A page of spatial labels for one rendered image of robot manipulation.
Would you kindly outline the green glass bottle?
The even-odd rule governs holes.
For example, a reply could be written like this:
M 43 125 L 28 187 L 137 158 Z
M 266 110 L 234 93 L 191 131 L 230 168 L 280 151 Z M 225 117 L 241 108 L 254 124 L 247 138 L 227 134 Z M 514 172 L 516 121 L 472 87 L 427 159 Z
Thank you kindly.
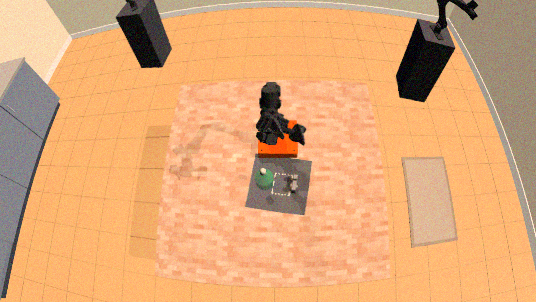
M 270 170 L 260 169 L 255 174 L 255 183 L 260 190 L 269 190 L 273 187 L 274 177 Z

